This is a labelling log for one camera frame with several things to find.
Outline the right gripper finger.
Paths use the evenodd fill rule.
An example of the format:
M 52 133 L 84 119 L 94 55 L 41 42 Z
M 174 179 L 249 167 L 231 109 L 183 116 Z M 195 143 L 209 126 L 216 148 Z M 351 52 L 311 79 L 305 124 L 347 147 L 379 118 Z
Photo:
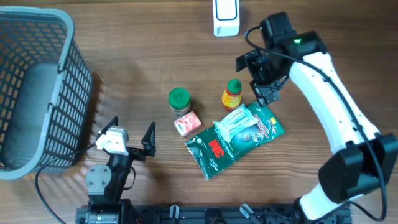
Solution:
M 258 51 L 250 51 L 236 58 L 236 71 L 239 72 L 244 68 L 251 68 L 257 63 L 259 58 Z
M 259 106 L 264 107 L 280 99 L 279 84 L 280 81 L 272 82 L 270 85 L 259 85 L 255 80 L 250 82 Z

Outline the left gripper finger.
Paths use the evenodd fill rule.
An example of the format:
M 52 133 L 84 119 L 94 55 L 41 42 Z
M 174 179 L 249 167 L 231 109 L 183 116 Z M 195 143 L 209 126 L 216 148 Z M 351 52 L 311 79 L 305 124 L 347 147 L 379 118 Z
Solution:
M 155 122 L 153 121 L 148 130 L 146 131 L 144 137 L 141 140 L 143 145 L 143 150 L 145 152 L 156 152 L 155 146 Z
M 119 118 L 115 116 L 102 130 L 97 134 L 96 140 L 98 140 L 102 135 L 105 135 L 107 130 L 112 126 L 118 126 Z

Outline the teal wet wipes pack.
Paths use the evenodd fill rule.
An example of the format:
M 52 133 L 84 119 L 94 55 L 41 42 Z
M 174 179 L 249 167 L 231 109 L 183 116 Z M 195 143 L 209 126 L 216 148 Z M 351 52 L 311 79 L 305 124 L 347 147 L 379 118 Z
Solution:
M 235 135 L 258 121 L 245 104 L 241 104 L 221 121 L 214 121 L 214 125 L 221 137 L 230 143 Z

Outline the red sauce bottle green cap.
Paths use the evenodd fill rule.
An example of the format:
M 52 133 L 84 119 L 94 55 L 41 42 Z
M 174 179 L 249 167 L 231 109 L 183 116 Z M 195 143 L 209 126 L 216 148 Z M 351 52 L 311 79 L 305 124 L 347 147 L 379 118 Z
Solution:
M 233 111 L 241 104 L 242 84 L 238 79 L 231 79 L 221 97 L 225 110 Z

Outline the green lid jar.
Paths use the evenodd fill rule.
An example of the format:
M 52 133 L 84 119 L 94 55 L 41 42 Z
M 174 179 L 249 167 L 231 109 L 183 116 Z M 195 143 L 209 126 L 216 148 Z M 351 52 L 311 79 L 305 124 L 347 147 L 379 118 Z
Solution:
M 191 99 L 190 94 L 186 89 L 182 87 L 172 89 L 169 93 L 168 100 L 170 109 L 175 115 L 181 116 L 190 111 Z

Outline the green 3M gloves package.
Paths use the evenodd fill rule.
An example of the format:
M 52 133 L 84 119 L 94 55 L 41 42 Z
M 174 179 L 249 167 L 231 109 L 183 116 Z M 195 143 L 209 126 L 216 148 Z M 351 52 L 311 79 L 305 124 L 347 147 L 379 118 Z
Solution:
M 285 133 L 281 123 L 267 107 L 254 102 L 245 108 L 257 119 L 257 123 L 248 122 L 229 141 L 214 125 L 185 143 L 205 179 L 216 176 L 252 149 Z

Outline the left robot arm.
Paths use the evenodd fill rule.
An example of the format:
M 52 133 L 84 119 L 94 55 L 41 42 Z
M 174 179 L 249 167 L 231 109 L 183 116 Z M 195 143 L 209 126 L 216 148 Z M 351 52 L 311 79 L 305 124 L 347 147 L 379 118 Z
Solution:
M 154 157 L 155 122 L 152 122 L 141 140 L 142 148 L 129 147 L 127 129 L 118 125 L 114 117 L 96 137 L 95 146 L 109 156 L 106 164 L 90 167 L 85 176 L 88 187 L 88 205 L 76 211 L 76 223 L 142 223 L 141 215 L 129 199 L 122 199 L 122 193 L 132 187 L 126 186 L 134 161 L 144 162 Z

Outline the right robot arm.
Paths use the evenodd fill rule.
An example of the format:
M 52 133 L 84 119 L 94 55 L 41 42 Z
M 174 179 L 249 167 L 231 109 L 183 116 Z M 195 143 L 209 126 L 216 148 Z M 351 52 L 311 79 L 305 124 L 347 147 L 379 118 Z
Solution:
M 356 199 L 381 192 L 383 221 L 387 213 L 386 186 L 397 159 L 397 138 L 383 135 L 358 108 L 340 80 L 321 37 L 314 31 L 298 34 L 285 12 L 269 15 L 257 29 L 263 46 L 236 59 L 237 70 L 248 69 L 251 88 L 261 106 L 279 98 L 292 81 L 319 119 L 332 157 L 319 169 L 318 184 L 292 205 L 292 223 L 320 223 L 341 218 Z

